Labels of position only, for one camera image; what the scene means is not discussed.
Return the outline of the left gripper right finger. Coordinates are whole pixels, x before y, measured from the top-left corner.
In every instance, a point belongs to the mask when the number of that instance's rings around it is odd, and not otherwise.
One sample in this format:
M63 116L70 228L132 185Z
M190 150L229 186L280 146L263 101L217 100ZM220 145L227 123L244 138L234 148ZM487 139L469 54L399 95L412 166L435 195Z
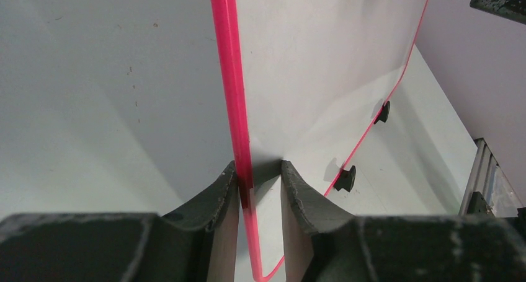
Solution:
M307 184L292 162L281 162L281 176L288 205L303 232L329 233L355 218Z

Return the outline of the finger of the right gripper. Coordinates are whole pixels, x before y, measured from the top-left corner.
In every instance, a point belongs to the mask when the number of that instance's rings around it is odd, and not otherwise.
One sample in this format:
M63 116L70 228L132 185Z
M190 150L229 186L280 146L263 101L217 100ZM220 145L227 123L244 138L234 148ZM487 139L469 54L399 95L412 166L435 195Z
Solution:
M525 24L525 0L471 0L470 7Z

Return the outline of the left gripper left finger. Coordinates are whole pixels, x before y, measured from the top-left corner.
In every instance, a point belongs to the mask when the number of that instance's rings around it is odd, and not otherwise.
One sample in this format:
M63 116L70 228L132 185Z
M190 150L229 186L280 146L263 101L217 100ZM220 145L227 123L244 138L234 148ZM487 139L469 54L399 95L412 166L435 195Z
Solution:
M210 186L163 218L183 231L213 231L237 197L238 176L231 161Z

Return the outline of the pink framed whiteboard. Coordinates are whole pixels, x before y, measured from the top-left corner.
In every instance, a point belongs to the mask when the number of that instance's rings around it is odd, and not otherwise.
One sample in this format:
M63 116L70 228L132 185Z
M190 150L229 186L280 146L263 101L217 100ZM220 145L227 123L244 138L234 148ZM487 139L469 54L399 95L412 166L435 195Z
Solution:
M254 281L284 261L290 161L327 195L403 77L428 0L211 0Z

